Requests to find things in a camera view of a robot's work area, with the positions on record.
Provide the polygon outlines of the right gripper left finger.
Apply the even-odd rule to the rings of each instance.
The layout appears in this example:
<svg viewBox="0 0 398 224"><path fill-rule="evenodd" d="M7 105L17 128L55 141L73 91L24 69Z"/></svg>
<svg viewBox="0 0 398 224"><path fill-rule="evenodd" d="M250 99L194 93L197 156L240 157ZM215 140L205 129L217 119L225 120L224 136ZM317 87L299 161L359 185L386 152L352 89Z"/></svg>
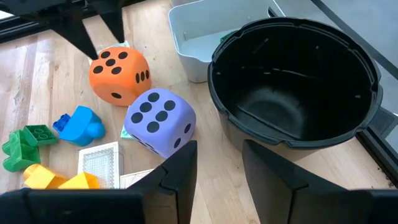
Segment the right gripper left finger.
<svg viewBox="0 0 398 224"><path fill-rule="evenodd" d="M135 199L128 206L132 224L190 224L197 182L196 140L128 187Z"/></svg>

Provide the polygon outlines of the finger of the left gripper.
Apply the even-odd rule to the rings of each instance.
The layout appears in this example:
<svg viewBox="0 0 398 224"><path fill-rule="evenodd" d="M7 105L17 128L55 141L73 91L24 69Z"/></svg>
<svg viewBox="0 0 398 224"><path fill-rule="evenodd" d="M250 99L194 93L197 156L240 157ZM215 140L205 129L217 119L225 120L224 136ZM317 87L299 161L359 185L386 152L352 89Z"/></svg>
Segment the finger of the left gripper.
<svg viewBox="0 0 398 224"><path fill-rule="evenodd" d="M91 0L91 5L119 43L125 41L122 6L125 0Z"/></svg>
<svg viewBox="0 0 398 224"><path fill-rule="evenodd" d="M61 35L92 60L98 59L96 49L81 19L66 17L50 23L50 28Z"/></svg>

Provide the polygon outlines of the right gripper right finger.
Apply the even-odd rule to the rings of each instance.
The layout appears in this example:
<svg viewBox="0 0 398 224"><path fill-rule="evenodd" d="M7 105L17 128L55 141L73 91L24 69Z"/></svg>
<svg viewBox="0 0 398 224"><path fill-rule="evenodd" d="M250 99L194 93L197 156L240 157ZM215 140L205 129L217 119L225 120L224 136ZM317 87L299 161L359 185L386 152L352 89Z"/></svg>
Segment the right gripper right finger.
<svg viewBox="0 0 398 224"><path fill-rule="evenodd" d="M272 150L245 139L242 151L244 171L261 224L290 224L298 193L344 191Z"/></svg>

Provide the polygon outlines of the orange foam die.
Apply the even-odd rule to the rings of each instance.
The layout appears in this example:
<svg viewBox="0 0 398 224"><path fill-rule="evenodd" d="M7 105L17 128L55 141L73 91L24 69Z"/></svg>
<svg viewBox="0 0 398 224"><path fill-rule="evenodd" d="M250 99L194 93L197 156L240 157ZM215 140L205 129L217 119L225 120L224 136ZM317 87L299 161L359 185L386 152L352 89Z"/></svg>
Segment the orange foam die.
<svg viewBox="0 0 398 224"><path fill-rule="evenodd" d="M116 106L130 106L152 85L147 60L130 47L102 50L90 65L89 82L98 97Z"/></svg>

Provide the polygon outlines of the purple foam die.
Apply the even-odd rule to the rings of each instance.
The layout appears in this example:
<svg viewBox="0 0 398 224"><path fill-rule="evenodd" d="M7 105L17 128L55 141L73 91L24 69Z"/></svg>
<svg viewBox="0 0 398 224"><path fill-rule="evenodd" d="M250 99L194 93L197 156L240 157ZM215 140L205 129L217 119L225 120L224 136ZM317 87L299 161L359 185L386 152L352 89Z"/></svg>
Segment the purple foam die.
<svg viewBox="0 0 398 224"><path fill-rule="evenodd" d="M168 158L193 136L197 117L182 97L153 88L128 108L124 128L129 135L163 158Z"/></svg>

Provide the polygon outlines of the light blue toy block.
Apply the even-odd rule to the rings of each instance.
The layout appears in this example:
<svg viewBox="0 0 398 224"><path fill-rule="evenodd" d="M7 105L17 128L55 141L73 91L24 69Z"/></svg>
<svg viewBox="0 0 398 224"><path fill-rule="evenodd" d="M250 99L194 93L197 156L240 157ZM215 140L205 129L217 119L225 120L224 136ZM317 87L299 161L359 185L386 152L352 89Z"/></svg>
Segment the light blue toy block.
<svg viewBox="0 0 398 224"><path fill-rule="evenodd" d="M101 118L90 108L78 106L69 122L59 133L59 138L78 146L89 145L94 139L105 135Z"/></svg>

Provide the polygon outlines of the small dark green block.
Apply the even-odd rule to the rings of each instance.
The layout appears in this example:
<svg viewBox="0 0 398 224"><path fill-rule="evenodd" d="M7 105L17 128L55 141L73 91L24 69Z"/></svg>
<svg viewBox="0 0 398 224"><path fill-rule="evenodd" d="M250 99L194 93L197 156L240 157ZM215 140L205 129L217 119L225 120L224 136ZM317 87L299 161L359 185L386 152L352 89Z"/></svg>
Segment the small dark green block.
<svg viewBox="0 0 398 224"><path fill-rule="evenodd" d="M234 33L236 32L236 30L226 34L225 36L223 36L222 38L220 38L220 43L224 42L225 40L227 40L228 38L230 38Z"/></svg>
<svg viewBox="0 0 398 224"><path fill-rule="evenodd" d="M58 141L53 132L44 124L24 126L22 132L30 146L52 145Z"/></svg>

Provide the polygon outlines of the small teal card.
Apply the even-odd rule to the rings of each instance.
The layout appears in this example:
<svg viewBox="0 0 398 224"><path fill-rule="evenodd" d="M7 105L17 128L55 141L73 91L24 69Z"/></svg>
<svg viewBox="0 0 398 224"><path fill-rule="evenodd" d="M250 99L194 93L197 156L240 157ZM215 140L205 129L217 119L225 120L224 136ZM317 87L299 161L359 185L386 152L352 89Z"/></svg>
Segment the small teal card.
<svg viewBox="0 0 398 224"><path fill-rule="evenodd" d="M122 138L122 139L129 139L129 140L135 140L135 138L132 137L132 136L125 130L125 127L124 127L124 126L122 127L120 138Z"/></svg>

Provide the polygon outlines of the white framed card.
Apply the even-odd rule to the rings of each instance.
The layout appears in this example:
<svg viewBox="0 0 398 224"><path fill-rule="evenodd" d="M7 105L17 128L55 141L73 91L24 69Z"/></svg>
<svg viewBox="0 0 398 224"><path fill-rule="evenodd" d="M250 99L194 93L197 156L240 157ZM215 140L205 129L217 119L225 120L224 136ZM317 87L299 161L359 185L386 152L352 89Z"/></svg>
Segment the white framed card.
<svg viewBox="0 0 398 224"><path fill-rule="evenodd" d="M119 189L124 174L123 149L117 141L82 149L78 153L78 173L95 175L102 189Z"/></svg>

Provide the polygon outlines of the grey plastic bin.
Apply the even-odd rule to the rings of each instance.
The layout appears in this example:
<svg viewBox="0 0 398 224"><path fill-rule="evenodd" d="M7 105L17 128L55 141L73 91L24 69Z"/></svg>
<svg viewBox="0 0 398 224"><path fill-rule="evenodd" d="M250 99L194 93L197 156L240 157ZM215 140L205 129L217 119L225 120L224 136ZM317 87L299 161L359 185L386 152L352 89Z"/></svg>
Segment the grey plastic bin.
<svg viewBox="0 0 398 224"><path fill-rule="evenodd" d="M170 30L187 79L207 81L221 38L250 22L284 15L276 0L198 0L171 8Z"/></svg>

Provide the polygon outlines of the small dark blue block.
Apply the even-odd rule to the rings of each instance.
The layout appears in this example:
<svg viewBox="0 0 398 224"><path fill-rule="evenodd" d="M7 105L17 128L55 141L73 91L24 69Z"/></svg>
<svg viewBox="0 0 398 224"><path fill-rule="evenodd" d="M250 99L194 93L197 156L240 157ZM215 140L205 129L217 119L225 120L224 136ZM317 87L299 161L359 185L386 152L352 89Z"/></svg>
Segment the small dark blue block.
<svg viewBox="0 0 398 224"><path fill-rule="evenodd" d="M56 132L61 133L67 123L69 122L71 116L69 114L63 114L61 117L55 121L52 125L53 129L56 130Z"/></svg>

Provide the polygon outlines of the black plastic bucket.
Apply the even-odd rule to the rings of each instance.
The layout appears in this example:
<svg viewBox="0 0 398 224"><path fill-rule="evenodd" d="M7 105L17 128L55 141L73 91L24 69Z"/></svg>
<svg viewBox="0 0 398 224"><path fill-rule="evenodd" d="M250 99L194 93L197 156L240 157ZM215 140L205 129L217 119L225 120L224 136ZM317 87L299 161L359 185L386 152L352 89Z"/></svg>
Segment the black plastic bucket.
<svg viewBox="0 0 398 224"><path fill-rule="evenodd" d="M380 108L381 74L344 32L309 19L272 17L234 31L213 52L208 88L223 132L317 150L352 139Z"/></svg>

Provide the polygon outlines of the large green toy block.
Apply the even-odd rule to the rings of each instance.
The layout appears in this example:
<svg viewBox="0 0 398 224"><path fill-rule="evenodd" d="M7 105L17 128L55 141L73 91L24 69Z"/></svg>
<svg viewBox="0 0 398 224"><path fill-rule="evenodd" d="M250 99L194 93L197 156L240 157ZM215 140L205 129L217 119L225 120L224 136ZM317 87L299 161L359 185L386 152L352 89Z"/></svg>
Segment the large green toy block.
<svg viewBox="0 0 398 224"><path fill-rule="evenodd" d="M8 155L2 164L9 172L19 172L32 164L40 164L38 147L30 146L21 130L9 135L9 140L2 145L2 151Z"/></svg>

